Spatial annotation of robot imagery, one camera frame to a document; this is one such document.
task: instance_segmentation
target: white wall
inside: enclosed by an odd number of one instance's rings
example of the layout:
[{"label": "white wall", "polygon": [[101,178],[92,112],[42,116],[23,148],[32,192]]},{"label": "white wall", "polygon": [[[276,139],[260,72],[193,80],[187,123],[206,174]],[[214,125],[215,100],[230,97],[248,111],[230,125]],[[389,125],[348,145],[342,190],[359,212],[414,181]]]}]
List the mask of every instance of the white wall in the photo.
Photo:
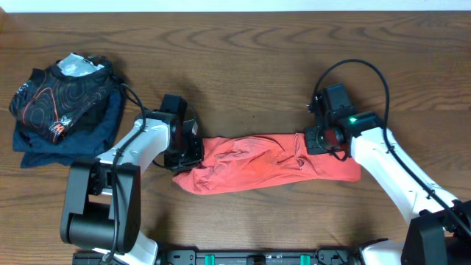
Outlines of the white wall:
[{"label": "white wall", "polygon": [[471,0],[0,0],[22,12],[254,12],[471,10]]}]

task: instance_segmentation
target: green connector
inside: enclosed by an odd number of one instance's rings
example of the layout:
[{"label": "green connector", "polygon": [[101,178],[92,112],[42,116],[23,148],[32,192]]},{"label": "green connector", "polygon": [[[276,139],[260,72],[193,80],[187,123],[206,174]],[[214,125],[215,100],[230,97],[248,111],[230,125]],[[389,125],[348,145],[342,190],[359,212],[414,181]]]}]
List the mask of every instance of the green connector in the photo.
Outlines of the green connector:
[{"label": "green connector", "polygon": [[216,259],[214,258],[214,255],[206,255],[205,256],[205,265],[214,265],[214,261]]},{"label": "green connector", "polygon": [[301,265],[311,265],[311,257],[309,255],[301,255]]}]

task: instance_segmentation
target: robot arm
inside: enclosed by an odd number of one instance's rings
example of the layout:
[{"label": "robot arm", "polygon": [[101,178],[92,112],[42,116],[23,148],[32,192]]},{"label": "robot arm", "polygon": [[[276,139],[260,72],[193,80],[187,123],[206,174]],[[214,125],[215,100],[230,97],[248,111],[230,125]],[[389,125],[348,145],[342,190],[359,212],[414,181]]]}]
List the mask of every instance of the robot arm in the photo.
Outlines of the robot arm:
[{"label": "robot arm", "polygon": [[[401,160],[412,169],[420,179],[436,191],[436,195],[453,207],[453,200],[458,199],[450,192],[436,184],[397,144],[390,130],[388,139]],[[376,127],[352,137],[350,154],[357,163],[362,165],[377,180],[381,188],[391,197],[404,217],[407,225],[419,212],[428,210],[431,213],[442,211],[434,199],[404,170],[404,168],[388,152],[384,143],[383,129]]]},{"label": "robot arm", "polygon": [[154,264],[157,244],[141,231],[141,175],[164,153],[164,167],[178,172],[203,158],[202,140],[196,136],[196,117],[183,121],[187,103],[179,96],[165,95],[159,111],[145,113],[146,127],[122,150],[116,164],[117,198],[110,205],[94,202],[92,196],[111,195],[111,167],[116,150],[141,128],[142,115],[112,149],[94,160],[75,161],[70,168],[65,193],[60,236],[65,243],[84,249],[109,252],[114,240],[113,204],[118,203],[118,238],[115,259],[127,264]]},{"label": "robot arm", "polygon": [[[391,131],[384,130],[376,114],[357,113],[342,84],[315,95],[310,108],[316,114],[317,125],[306,130],[308,153],[330,153],[340,159],[336,152],[344,151],[341,160],[351,156],[378,181],[408,225],[405,243],[381,241],[362,247],[353,264],[470,262],[467,252],[461,249],[469,247],[465,229],[470,226],[471,202],[460,202],[429,178],[397,144]],[[454,233],[453,242],[445,238],[444,230]]]}]

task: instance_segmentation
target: red cloth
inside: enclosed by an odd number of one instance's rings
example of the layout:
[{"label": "red cloth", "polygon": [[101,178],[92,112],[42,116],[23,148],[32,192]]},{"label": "red cloth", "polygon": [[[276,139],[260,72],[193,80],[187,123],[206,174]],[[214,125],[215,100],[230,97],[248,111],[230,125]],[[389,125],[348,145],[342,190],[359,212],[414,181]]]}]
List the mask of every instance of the red cloth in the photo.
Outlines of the red cloth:
[{"label": "red cloth", "polygon": [[303,180],[360,180],[360,165],[324,155],[308,155],[304,134],[204,139],[202,165],[174,177],[194,194],[221,194]]}]

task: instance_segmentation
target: wooden table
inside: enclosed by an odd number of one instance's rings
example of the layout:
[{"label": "wooden table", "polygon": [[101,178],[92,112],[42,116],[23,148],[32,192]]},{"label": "wooden table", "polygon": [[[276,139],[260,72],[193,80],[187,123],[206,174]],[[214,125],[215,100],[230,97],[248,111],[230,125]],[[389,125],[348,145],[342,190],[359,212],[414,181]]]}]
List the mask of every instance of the wooden table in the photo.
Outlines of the wooden table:
[{"label": "wooden table", "polygon": [[[119,13],[7,15],[0,34],[0,263],[69,264],[59,223],[68,167],[20,169],[8,105],[32,68],[69,52],[114,62],[148,107],[164,93],[199,111],[204,136],[302,132],[305,104],[334,63],[374,63],[391,87],[391,128],[434,180],[462,200],[471,189],[469,13]],[[342,66],[360,110],[384,108],[378,78]],[[137,107],[126,106],[118,139]],[[141,229],[163,243],[214,249],[310,249],[379,237],[402,240],[406,224],[376,181],[313,180],[197,196],[151,167],[142,177]]]}]

